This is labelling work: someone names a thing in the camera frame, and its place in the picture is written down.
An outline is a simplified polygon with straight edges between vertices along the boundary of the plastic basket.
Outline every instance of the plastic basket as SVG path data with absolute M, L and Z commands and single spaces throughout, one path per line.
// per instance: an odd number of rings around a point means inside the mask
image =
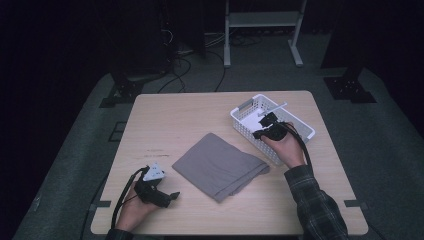
M 255 145 L 276 165 L 281 165 L 283 162 L 278 158 L 277 154 L 268 145 L 259 139 L 253 137 L 253 132 L 263 129 L 259 121 L 263 116 L 259 116 L 265 111 L 269 111 L 278 107 L 278 104 L 262 94 L 258 94 L 249 99 L 239 107 L 231 111 L 233 117 L 234 128 L 241 133 L 249 142 Z M 280 107 L 273 111 L 277 116 L 278 121 L 292 122 L 302 140 L 307 143 L 314 135 L 315 130 L 304 123 L 302 120 Z

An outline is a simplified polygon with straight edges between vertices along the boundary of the hand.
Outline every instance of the hand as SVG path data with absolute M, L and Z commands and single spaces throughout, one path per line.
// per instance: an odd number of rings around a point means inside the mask
M 133 231 L 151 212 L 160 208 L 153 203 L 143 203 L 134 190 L 135 183 L 136 182 L 132 183 L 125 197 L 124 204 L 121 208 L 121 214 L 119 215 L 115 227 L 127 232 Z
M 288 123 L 288 126 L 295 130 L 292 123 Z M 261 140 L 277 153 L 277 156 L 288 168 L 305 165 L 302 148 L 290 132 L 287 132 L 287 135 L 280 141 L 271 140 L 264 135 L 261 136 Z

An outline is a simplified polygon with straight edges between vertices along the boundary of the table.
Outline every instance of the table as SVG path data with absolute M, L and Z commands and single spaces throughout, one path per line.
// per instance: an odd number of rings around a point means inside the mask
M 223 92 L 146 94 L 137 97 L 131 111 L 101 201 L 91 225 L 94 234 L 106 234 L 113 209 L 128 178 L 137 169 L 157 162 L 166 173 L 158 189 L 180 191 L 169 208 L 154 212 L 136 230 L 149 235 L 301 235 L 296 205 L 283 176 L 286 166 L 275 166 L 232 126 L 230 111 L 261 93 L 286 101 L 286 110 L 315 129 L 307 143 L 321 188 L 339 205 L 349 234 L 362 235 L 368 226 L 360 207 L 346 207 L 355 195 L 337 156 L 321 114 L 310 92 Z M 241 151 L 269 162 L 240 193 L 217 203 L 172 168 L 190 147 L 212 132 Z

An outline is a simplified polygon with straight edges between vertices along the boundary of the gray cloth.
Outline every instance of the gray cloth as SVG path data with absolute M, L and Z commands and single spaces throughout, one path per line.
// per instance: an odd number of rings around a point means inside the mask
M 213 133 L 204 136 L 172 167 L 217 202 L 240 192 L 259 174 L 269 172 L 264 161 Z

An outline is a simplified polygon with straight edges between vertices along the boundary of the gray carpet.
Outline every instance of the gray carpet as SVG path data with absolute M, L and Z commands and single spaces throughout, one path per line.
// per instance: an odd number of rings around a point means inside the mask
M 337 153 L 363 213 L 373 228 L 352 239 L 422 239 L 424 230 L 424 141 L 389 96 L 384 83 L 368 70 L 359 81 L 377 103 L 352 104 L 333 100 L 323 77 L 341 75 L 344 69 L 320 69 L 329 35 L 301 35 L 302 68 L 294 65 L 288 36 L 263 37 L 249 47 L 232 47 L 232 66 L 218 91 L 308 90 L 321 111 Z M 222 45 L 208 50 L 222 56 Z M 190 71 L 181 77 L 185 92 L 212 92 L 224 73 L 221 59 L 190 55 Z M 175 61 L 182 74 L 188 63 Z M 143 93 L 156 93 L 175 78 L 169 74 L 147 83 Z M 38 208 L 30 209 L 15 239 L 102 239 L 90 232 L 90 211 L 102 179 L 110 170 L 119 143 L 109 141 L 115 124 L 126 121 L 131 104 L 99 108 L 113 85 L 110 75 L 99 80 L 74 123 L 61 151 L 39 190 Z M 162 92 L 180 92 L 173 81 Z

